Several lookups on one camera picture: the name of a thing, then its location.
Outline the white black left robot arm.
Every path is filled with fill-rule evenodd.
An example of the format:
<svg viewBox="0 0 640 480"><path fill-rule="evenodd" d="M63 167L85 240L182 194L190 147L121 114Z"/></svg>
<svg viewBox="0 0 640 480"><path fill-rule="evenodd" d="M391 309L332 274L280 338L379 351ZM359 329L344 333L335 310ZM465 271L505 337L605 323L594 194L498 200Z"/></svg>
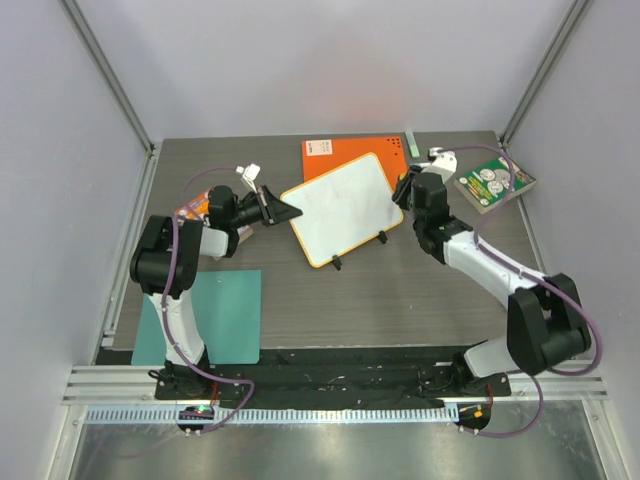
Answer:
<svg viewBox="0 0 640 480"><path fill-rule="evenodd" d="M149 217L130 261L130 278L151 301L165 340L164 367L149 372L159 399L200 399L213 387L192 304L200 257L230 258L239 245L240 228L255 223L270 227L303 215L267 186L244 197L226 185L215 186L207 192L206 203L206 212L193 219Z"/></svg>

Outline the yellow-framed whiteboard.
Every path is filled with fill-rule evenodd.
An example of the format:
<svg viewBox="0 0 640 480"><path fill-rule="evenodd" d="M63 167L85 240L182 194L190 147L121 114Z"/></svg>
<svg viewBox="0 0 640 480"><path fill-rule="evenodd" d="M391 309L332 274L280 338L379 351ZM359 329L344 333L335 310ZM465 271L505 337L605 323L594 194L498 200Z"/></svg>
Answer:
<svg viewBox="0 0 640 480"><path fill-rule="evenodd" d="M331 263L404 219L378 157L368 153L289 189L280 200L302 211L290 221L314 268Z"/></svg>

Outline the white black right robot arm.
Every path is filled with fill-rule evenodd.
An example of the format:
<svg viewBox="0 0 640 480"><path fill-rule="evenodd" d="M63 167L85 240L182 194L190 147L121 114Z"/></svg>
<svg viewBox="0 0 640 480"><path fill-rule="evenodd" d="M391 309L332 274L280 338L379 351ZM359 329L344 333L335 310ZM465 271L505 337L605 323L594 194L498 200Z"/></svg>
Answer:
<svg viewBox="0 0 640 480"><path fill-rule="evenodd" d="M587 352L591 335L575 282L547 277L484 243L468 224L451 215L442 177L412 166L398 179L393 202L410 213L421 249L474 280L506 309L506 332L455 355L451 380L472 395L488 377L521 371L530 376Z"/></svg>

